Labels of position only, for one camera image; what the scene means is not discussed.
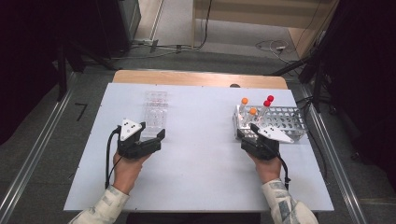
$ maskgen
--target white table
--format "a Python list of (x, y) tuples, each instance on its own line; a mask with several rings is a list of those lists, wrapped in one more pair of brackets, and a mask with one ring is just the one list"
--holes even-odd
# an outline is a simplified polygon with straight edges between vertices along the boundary
[[(261, 212), (269, 207), (255, 166), (233, 135), (233, 109), (242, 97), (259, 105), (295, 106), (288, 90), (111, 83), (106, 89), (64, 210), (93, 206), (105, 191), (106, 143), (123, 118), (143, 121), (146, 91), (167, 91), (166, 137), (131, 192), (125, 211)], [(111, 155), (116, 149), (113, 138)], [(307, 136), (281, 144), (290, 193), (313, 211), (332, 211)]]

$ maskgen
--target gray floor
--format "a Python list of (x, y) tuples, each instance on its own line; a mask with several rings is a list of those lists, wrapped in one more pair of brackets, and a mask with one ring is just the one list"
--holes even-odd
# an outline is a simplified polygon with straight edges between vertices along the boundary
[[(161, 37), (160, 39), (160, 41), (164, 41), (166, 38)], [(212, 39), (208, 39), (208, 43), (210, 44), (208, 46), (216, 46), (216, 41), (212, 41)], [(149, 55), (148, 48), (137, 48), (131, 50), (126, 59), (116, 60), (114, 63), (123, 69), (164, 69), (247, 75), (266, 75), (285, 66), (285, 63), (274, 57), (271, 52), (265, 52), (265, 55), (238, 53), (244, 52), (242, 48), (241, 50), (226, 51), (229, 48), (220, 45), (219, 50), (215, 52), (203, 49), (150, 59), (128, 58)], [(169, 50), (159, 49), (155, 53), (166, 52), (169, 52)], [(77, 214), (64, 212), (64, 202), (73, 181), (73, 173), (77, 170), (80, 157), (88, 140), (106, 84), (112, 81), (113, 76), (113, 71), (107, 71), (103, 66), (95, 64), (88, 66), (84, 74), (78, 75), (78, 83), (70, 101), (8, 223), (65, 223)], [(298, 83), (295, 72), (290, 72), (283, 77), (288, 81), (288, 86), (293, 91), (295, 99), (304, 98), (301, 92), (301, 84)], [(0, 146), (1, 195), (7, 192), (10, 182), (21, 168), (55, 106), (56, 98), (57, 87), (43, 98), (14, 135)], [(75, 103), (88, 104), (87, 110), (80, 121), (77, 121), (77, 118), (81, 112), (81, 106), (75, 105)], [(369, 223), (394, 223), (396, 207), (394, 203), (390, 202), (390, 199), (394, 199), (396, 195), (389, 185), (386, 175), (376, 166), (365, 165), (359, 160), (353, 161), (350, 159), (354, 149), (348, 141), (343, 124), (336, 115), (332, 116), (328, 113), (326, 105), (322, 105), (322, 110), (322, 116), (334, 146), (346, 168), (358, 198), (371, 199), (371, 201), (364, 200), (361, 204)], [(317, 147), (311, 141), (319, 167), (324, 174), (324, 165), (318, 150), (323, 146), (320, 144), (318, 133), (310, 116), (308, 116), (308, 126), (319, 143)], [(352, 223), (344, 198), (332, 173), (332, 167), (327, 159), (326, 163), (328, 168), (327, 182), (329, 183), (327, 188), (335, 211), (320, 213), (319, 222)], [(373, 199), (385, 199), (386, 202), (390, 203), (376, 203)], [(125, 219), (126, 214), (122, 214), (117, 223), (124, 223)], [(262, 223), (272, 223), (268, 213), (262, 215)]]

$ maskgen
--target human hand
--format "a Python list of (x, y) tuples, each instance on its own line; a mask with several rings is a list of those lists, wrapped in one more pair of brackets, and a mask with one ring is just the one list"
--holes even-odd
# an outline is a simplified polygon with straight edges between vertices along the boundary
[(116, 152), (113, 157), (113, 164), (115, 164), (119, 159), (120, 161), (114, 167), (113, 187), (124, 194), (129, 194), (131, 189), (134, 187), (134, 182), (142, 170), (143, 162), (148, 159), (150, 155), (140, 159), (120, 159), (121, 156), (119, 155), (119, 152)]
[(257, 159), (249, 153), (248, 155), (256, 164), (256, 171), (259, 173), (259, 178), (263, 184), (280, 177), (282, 162), (279, 158), (275, 157), (270, 161), (264, 161)]

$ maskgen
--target floor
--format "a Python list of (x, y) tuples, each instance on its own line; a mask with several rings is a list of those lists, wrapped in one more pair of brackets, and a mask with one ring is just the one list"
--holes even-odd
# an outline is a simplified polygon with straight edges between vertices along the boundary
[[(153, 36), (153, 39), (159, 39), (159, 44), (189, 44), (190, 36), (187, 32), (191, 33), (188, 29), (191, 20), (179, 20), (185, 24), (177, 25), (177, 19), (171, 18), (172, 11), (167, 10), (175, 8), (176, 6), (173, 4), (176, 2), (181, 3), (177, 0), (165, 0), (163, 2), (162, 14)], [(186, 8), (185, 10), (189, 8), (186, 3), (181, 4), (181, 7)], [(200, 23), (200, 21), (197, 21), (197, 27), (200, 27)], [(186, 33), (181, 35), (182, 28), (179, 28), (177, 29), (179, 33), (174, 35), (176, 28), (169, 25), (184, 27)], [(235, 34), (227, 35), (229, 28)], [(252, 32), (255, 35), (244, 38), (237, 34), (238, 29), (243, 33)], [(249, 28), (244, 24), (221, 25), (210, 21), (208, 33), (205, 47), (199, 51), (185, 51), (179, 54), (172, 53), (161, 57), (152, 57), (153, 54), (160, 55), (173, 51), (158, 49), (153, 54), (149, 54), (149, 48), (141, 47), (132, 49), (123, 59), (116, 59), (112, 62), (124, 69), (164, 69), (247, 75), (271, 74), (286, 64), (276, 57), (268, 46), (263, 46), (263, 48), (269, 51), (257, 49), (255, 46), (256, 43), (263, 40), (282, 39), (289, 42), (290, 37), (282, 28), (266, 26)], [(201, 37), (199, 32), (197, 34), (196, 40), (198, 41)], [(292, 54), (291, 41), (289, 43), (288, 48), (290, 50), (280, 54), (282, 59), (298, 60), (296, 55)], [(296, 69), (296, 71), (282, 76), (287, 80), (288, 87), (292, 90), (296, 101), (305, 98), (302, 85), (296, 78), (299, 72), (301, 72), (301, 69)], [(52, 130), (48, 142), (45, 143), (42, 154), (38, 155), (40, 160), (35, 164), (29, 182), (26, 186), (22, 186), (24, 191), (16, 206), (11, 208), (13, 212), (8, 217), (8, 223), (65, 223), (77, 214), (77, 212), (64, 212), (64, 202), (106, 90), (106, 84), (112, 81), (113, 76), (114, 71), (108, 71), (103, 66), (91, 62), (89, 62), (84, 74), (76, 74), (76, 79), (73, 79), (76, 84), (69, 86), (70, 98), (64, 105), (64, 112), (56, 120), (56, 126)], [(29, 152), (34, 148), (36, 139), (51, 116), (53, 108), (57, 106), (56, 98), (57, 87), (43, 98), (14, 135), (0, 146), (1, 195), (6, 196), (9, 192), (8, 187), (17, 176)], [(88, 105), (79, 120), (78, 117), (82, 108), (78, 104)], [(389, 185), (386, 175), (376, 166), (364, 164), (360, 160), (353, 161), (350, 158), (354, 149), (349, 143), (343, 123), (337, 118), (336, 114), (331, 115), (329, 113), (327, 105), (321, 105), (321, 107), (321, 116), (348, 179), (360, 201), (367, 223), (394, 223), (394, 198), (396, 198), (396, 195)], [(310, 137), (311, 144), (317, 156), (318, 165), (328, 183), (327, 188), (335, 209), (334, 212), (320, 213), (318, 220), (320, 223), (354, 223), (334, 175), (334, 169), (329, 164), (327, 154), (323, 153), (324, 146), (321, 144), (313, 117), (308, 115), (307, 118), (308, 127), (315, 137)], [(126, 214), (121, 214), (116, 223), (125, 223), (125, 220)], [(271, 222), (269, 213), (263, 213), (262, 223)]]

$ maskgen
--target white sleeve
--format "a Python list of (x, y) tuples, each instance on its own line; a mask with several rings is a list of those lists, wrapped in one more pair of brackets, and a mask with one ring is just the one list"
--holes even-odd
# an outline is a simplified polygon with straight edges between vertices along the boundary
[(94, 207), (86, 209), (73, 218), (69, 224), (109, 224), (114, 223), (122, 208), (129, 199), (129, 195), (122, 193), (113, 186), (109, 186), (105, 194)]
[(302, 202), (294, 201), (280, 179), (262, 185), (262, 192), (277, 223), (318, 223), (312, 211)]

